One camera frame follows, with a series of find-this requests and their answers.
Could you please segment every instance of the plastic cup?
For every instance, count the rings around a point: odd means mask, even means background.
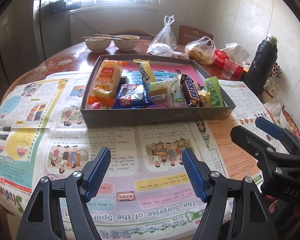
[[[234,72],[237,70],[237,65],[231,62],[229,59],[225,60],[225,66],[222,71],[222,76],[226,79],[230,79]]]

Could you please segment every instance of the green snack package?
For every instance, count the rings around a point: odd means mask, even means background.
[[[224,106],[217,77],[207,78],[204,88],[207,92],[210,93],[211,106]]]

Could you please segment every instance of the red tissue package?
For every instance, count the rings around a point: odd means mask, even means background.
[[[225,66],[225,60],[226,59],[230,59],[230,57],[228,56],[228,54],[226,54],[224,51],[222,50],[219,50],[219,49],[216,49],[214,51],[214,55],[213,55],[213,58],[212,58],[214,61],[213,61],[213,64],[218,66],[219,68],[223,69],[223,67]],[[237,69],[236,71],[234,72],[233,76],[235,78],[240,78],[241,74],[242,74],[242,71],[243,71],[243,67],[237,65]]]

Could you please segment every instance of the red-brown tabletop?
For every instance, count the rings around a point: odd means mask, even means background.
[[[132,51],[120,51],[113,42],[106,49],[100,53],[93,53],[86,47],[85,42],[73,45],[63,51],[58,52],[54,56],[48,58],[38,67],[27,72],[20,80],[16,80],[6,91],[2,101],[6,96],[14,90],[17,85],[23,85],[39,80],[45,79],[48,75],[66,72],[66,71],[92,71],[97,59],[101,55],[119,55],[119,54],[133,54],[145,55],[151,41],[140,40],[137,47]],[[184,52],[185,46],[177,45],[176,51]],[[218,79],[223,79],[222,70],[214,65],[202,65],[203,68],[211,75],[217,76]]]

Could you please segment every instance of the bowl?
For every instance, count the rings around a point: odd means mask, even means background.
[[[133,50],[140,40],[140,37],[134,35],[118,35],[121,37],[130,38],[130,40],[114,40],[114,44],[122,51]]]
[[[102,52],[105,51],[106,48],[110,46],[111,40],[103,39],[103,38],[88,38],[86,39],[87,48],[92,52]]]

